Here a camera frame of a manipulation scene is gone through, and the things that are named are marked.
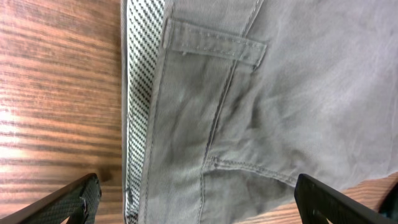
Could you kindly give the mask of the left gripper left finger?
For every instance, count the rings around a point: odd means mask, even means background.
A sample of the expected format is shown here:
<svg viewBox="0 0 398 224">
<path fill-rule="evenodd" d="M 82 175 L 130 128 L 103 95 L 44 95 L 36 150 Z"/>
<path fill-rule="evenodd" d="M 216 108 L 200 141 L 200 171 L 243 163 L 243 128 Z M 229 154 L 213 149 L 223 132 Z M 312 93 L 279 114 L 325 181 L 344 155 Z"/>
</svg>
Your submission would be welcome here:
<svg viewBox="0 0 398 224">
<path fill-rule="evenodd" d="M 2 218 L 1 223 L 94 224 L 101 196 L 99 178 L 95 173 L 90 173 Z"/>
</svg>

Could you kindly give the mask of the grey shorts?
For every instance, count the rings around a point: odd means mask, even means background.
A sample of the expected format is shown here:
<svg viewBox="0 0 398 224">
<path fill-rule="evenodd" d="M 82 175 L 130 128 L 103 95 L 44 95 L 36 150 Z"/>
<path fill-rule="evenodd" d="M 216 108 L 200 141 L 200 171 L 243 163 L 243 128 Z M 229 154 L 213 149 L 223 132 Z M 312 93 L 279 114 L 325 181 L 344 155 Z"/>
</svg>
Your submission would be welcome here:
<svg viewBox="0 0 398 224">
<path fill-rule="evenodd" d="M 397 172 L 397 2 L 121 2 L 126 223 L 234 223 Z"/>
</svg>

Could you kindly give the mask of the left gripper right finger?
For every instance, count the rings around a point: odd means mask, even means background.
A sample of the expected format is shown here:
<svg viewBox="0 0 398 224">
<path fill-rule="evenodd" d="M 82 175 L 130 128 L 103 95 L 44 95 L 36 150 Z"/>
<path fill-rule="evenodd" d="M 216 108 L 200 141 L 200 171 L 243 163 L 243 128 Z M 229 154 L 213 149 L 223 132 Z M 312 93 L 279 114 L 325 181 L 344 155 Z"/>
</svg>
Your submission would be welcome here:
<svg viewBox="0 0 398 224">
<path fill-rule="evenodd" d="M 397 224 L 397 186 L 375 212 L 319 180 L 300 174 L 294 190 L 303 224 Z"/>
</svg>

